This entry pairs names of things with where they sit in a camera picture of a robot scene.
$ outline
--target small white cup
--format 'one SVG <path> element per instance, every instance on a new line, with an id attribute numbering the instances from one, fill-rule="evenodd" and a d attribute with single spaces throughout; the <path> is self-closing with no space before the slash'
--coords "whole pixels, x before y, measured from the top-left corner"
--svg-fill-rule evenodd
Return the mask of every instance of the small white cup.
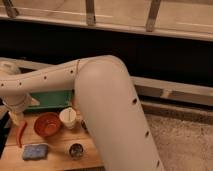
<path id="1" fill-rule="evenodd" d="M 73 129 L 76 124 L 76 111 L 72 107 L 68 107 L 60 112 L 59 118 L 68 129 Z"/>

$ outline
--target sponge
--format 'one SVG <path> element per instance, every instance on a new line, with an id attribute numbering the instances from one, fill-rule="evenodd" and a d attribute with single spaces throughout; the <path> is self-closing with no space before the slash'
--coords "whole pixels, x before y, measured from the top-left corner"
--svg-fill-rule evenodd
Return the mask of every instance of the sponge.
<path id="1" fill-rule="evenodd" d="M 47 144 L 27 145 L 22 154 L 23 160 L 45 159 L 48 153 Z"/>

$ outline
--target orange bowl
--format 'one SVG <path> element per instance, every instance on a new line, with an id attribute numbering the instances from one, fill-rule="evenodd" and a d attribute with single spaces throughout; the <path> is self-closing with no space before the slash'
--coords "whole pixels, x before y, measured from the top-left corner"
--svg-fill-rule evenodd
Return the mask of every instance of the orange bowl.
<path id="1" fill-rule="evenodd" d="M 46 112 L 39 116 L 34 124 L 34 131 L 41 137 L 49 137 L 59 131 L 61 121 L 54 112 Z"/>

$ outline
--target orange object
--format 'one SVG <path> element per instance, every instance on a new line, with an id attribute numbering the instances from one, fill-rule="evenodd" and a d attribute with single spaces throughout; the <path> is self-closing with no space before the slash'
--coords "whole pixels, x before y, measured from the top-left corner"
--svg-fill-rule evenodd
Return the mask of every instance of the orange object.
<path id="1" fill-rule="evenodd" d="M 21 137 L 23 135 L 23 132 L 24 132 L 26 126 L 27 126 L 27 122 L 26 121 L 22 121 L 21 124 L 18 127 L 17 132 L 16 132 L 16 144 L 18 145 L 19 148 L 22 147 Z"/>
<path id="2" fill-rule="evenodd" d="M 34 124 L 34 131 L 41 137 L 49 137 L 59 131 L 61 121 L 54 112 L 46 112 L 39 116 Z"/>

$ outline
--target black wall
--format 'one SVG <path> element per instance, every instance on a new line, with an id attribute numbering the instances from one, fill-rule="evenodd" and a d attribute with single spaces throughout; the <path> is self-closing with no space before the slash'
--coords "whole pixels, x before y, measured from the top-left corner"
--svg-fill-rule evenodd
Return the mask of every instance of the black wall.
<path id="1" fill-rule="evenodd" d="M 0 21 L 0 56 L 57 64 L 106 54 L 134 76 L 213 87 L 213 42 Z"/>

